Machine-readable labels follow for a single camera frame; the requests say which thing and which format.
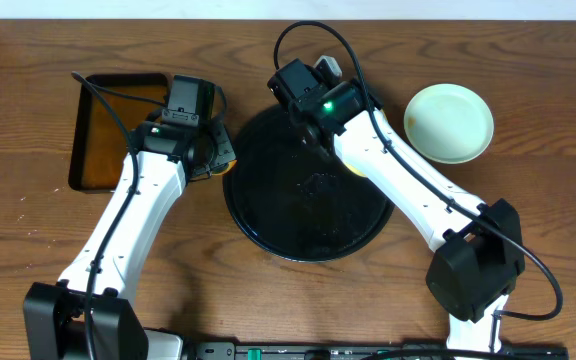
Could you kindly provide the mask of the light green plate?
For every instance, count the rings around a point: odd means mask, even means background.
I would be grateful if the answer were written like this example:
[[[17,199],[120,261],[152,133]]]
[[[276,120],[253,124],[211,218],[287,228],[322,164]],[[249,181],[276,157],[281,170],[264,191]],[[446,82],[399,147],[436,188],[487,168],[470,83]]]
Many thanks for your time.
[[[491,144],[494,117],[474,91],[457,84],[436,84],[419,91],[404,113],[404,130],[423,156],[444,164],[469,162]]]

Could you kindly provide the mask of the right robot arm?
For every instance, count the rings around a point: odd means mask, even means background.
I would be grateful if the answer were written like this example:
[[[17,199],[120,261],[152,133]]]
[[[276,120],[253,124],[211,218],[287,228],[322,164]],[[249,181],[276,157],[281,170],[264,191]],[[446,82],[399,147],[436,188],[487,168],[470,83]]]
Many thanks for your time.
[[[290,91],[282,105],[419,231],[433,253],[426,284],[449,314],[448,348],[500,352],[500,318],[525,269],[518,213],[505,200],[486,204],[432,165],[464,163],[488,147],[494,119],[485,101],[456,84],[426,87],[407,105],[404,137],[356,80]]]

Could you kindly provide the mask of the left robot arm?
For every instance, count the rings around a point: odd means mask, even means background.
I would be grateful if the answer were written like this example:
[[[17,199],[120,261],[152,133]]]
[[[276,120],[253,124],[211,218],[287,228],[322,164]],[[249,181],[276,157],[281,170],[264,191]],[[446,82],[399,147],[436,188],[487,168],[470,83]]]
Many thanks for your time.
[[[179,359],[181,336],[148,330],[133,303],[145,260],[189,179],[227,172],[235,153],[219,120],[188,127],[144,122],[127,136],[113,196],[89,240],[54,285],[23,303],[33,359]]]

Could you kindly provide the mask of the green and yellow sponge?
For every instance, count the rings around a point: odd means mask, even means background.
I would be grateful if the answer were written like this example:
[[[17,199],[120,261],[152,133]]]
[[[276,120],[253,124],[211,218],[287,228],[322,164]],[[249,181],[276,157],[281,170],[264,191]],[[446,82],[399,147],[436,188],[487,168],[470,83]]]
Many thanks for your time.
[[[213,176],[223,176],[224,174],[228,173],[236,165],[236,163],[237,161],[233,160],[221,166],[215,167],[211,174]]]

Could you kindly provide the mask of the yellow plate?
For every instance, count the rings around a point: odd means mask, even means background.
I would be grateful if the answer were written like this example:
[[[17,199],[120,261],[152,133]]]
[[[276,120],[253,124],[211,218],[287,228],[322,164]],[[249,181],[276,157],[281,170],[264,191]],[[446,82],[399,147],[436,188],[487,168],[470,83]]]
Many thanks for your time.
[[[355,175],[357,175],[357,176],[360,176],[360,177],[363,177],[363,178],[367,178],[367,176],[366,176],[362,171],[360,171],[358,168],[356,168],[355,166],[351,165],[350,163],[343,162],[343,164],[344,164],[344,166],[345,166],[349,171],[351,171],[353,174],[355,174]]]

